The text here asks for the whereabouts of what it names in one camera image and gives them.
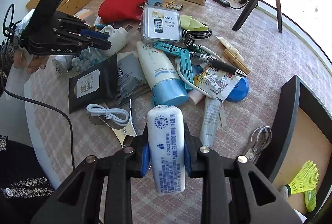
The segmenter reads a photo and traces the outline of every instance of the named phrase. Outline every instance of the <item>smartphone picture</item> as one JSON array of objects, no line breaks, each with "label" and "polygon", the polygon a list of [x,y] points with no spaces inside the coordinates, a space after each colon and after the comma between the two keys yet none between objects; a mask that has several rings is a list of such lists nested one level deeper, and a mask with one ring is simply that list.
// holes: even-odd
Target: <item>smartphone picture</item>
[{"label": "smartphone picture", "polygon": [[154,32],[163,33],[163,21],[161,19],[154,19]]}]

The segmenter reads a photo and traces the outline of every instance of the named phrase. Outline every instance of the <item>black pouch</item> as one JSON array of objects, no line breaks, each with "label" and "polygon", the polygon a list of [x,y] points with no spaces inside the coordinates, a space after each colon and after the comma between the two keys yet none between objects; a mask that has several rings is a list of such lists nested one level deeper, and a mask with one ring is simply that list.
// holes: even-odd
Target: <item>black pouch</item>
[{"label": "black pouch", "polygon": [[69,113],[85,105],[118,100],[117,54],[69,79]]}]

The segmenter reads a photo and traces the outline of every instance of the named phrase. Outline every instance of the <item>hand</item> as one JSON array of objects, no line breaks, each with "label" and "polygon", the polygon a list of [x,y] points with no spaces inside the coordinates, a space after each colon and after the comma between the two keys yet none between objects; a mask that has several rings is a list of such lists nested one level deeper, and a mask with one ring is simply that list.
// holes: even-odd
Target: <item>hand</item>
[{"label": "hand", "polygon": [[[34,58],[28,68],[27,68],[27,73],[34,73],[36,72],[39,68],[45,69],[46,68],[46,63],[47,60],[49,59],[49,56],[39,56],[38,58]],[[23,55],[23,52],[20,49],[17,49],[14,53],[14,63],[13,66],[15,68],[25,68],[27,66],[27,60]]]}]

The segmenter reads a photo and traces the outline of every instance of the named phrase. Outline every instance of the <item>yellow shuttlecock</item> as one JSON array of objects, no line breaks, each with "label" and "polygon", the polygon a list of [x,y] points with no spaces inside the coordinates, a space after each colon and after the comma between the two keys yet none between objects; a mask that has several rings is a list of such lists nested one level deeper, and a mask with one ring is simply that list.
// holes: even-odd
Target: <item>yellow shuttlecock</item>
[{"label": "yellow shuttlecock", "polygon": [[280,193],[286,198],[292,194],[305,192],[316,188],[318,183],[318,169],[313,161],[308,160],[295,178],[288,185],[280,189]]}]

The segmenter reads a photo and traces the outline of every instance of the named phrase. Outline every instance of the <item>pen grip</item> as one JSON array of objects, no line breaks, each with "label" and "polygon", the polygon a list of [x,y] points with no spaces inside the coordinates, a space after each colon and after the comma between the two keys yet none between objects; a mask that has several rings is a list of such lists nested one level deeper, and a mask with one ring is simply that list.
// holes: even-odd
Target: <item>pen grip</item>
[{"label": "pen grip", "polygon": [[218,59],[212,60],[212,64],[211,65],[212,65],[212,67],[215,67],[217,69],[220,69],[222,71],[228,72],[228,73],[233,74],[233,75],[235,75],[235,72],[237,70],[237,67],[234,67],[234,66],[232,66],[230,64],[222,62],[222,61],[220,61]]}]

